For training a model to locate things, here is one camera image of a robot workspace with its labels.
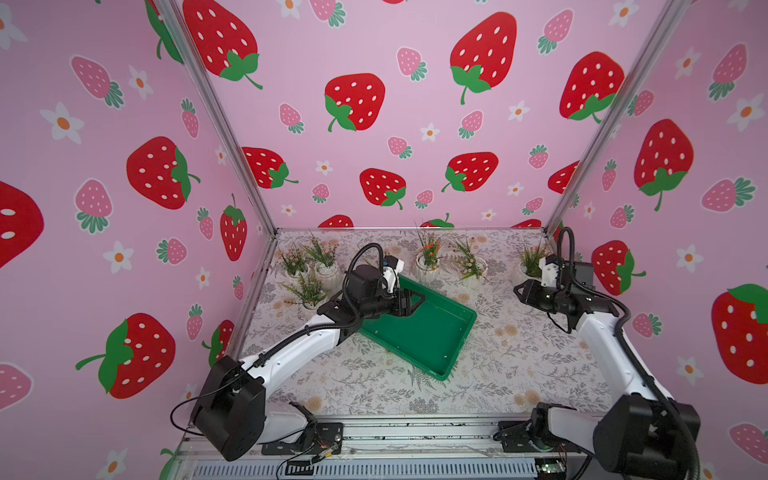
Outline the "green grass pot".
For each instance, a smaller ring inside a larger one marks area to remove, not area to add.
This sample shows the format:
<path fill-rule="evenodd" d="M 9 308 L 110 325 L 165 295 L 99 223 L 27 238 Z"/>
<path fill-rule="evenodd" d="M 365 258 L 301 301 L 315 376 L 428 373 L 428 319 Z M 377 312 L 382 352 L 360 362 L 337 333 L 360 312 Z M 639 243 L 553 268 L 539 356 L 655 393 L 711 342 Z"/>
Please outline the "green grass pot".
<path fill-rule="evenodd" d="M 525 247 L 518 250 L 518 270 L 519 278 L 522 281 L 529 279 L 540 280 L 542 278 L 542 270 L 539 263 L 542 259 L 545 259 L 550 253 L 549 247 L 546 245 L 538 245 L 535 247 Z"/>

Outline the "orange gypsophila pot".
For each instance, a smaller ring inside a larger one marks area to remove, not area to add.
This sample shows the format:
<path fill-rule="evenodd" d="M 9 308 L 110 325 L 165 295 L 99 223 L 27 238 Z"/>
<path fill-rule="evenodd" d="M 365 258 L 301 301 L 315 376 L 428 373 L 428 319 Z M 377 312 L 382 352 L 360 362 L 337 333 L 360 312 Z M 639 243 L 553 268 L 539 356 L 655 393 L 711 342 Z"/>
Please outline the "orange gypsophila pot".
<path fill-rule="evenodd" d="M 441 240 L 429 230 L 419 230 L 417 235 L 421 247 L 416 257 L 417 275 L 421 283 L 429 284 L 439 272 Z"/>

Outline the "green gypsophila pot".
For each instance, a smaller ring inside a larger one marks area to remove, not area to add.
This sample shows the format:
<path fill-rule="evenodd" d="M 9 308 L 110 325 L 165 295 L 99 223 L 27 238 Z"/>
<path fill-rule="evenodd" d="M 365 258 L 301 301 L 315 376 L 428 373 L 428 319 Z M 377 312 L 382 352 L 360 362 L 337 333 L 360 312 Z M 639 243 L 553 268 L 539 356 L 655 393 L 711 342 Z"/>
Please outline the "green gypsophila pot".
<path fill-rule="evenodd" d="M 293 283 L 283 284 L 289 293 L 289 302 L 307 310 L 316 310 L 328 299 L 328 293 L 314 273 L 299 274 Z"/>

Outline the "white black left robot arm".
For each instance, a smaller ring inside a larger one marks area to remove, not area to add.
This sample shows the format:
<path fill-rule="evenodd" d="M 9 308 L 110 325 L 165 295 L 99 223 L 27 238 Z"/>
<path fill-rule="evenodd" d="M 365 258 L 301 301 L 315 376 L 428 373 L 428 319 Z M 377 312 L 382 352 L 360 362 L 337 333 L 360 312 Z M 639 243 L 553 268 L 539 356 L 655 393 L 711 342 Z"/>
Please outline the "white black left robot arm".
<path fill-rule="evenodd" d="M 259 354 L 217 360 L 193 407 L 192 424 L 227 461 L 258 445 L 311 450 L 319 441 L 314 415 L 296 402 L 269 407 L 272 394 L 315 357 L 357 333 L 364 320 L 410 317 L 425 300 L 425 294 L 400 285 L 397 267 L 354 268 L 299 331 Z"/>

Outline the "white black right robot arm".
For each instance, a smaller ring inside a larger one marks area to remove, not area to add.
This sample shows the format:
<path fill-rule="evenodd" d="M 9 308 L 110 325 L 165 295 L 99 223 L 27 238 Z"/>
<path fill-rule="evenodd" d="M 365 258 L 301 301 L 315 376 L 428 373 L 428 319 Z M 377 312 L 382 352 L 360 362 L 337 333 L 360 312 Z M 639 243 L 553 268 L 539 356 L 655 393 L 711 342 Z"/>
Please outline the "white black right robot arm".
<path fill-rule="evenodd" d="M 605 471 L 626 478 L 700 478 L 698 413 L 675 401 L 651 375 L 624 334 L 630 309 L 593 288 L 597 265 L 576 260 L 570 228 L 562 230 L 557 244 L 555 253 L 540 259 L 540 278 L 515 286 L 514 293 L 521 303 L 549 318 L 566 317 L 562 331 L 587 343 L 613 405 L 595 419 L 570 407 L 541 402 L 528 421 L 500 429 L 495 440 L 526 441 L 539 451 L 571 444 Z"/>

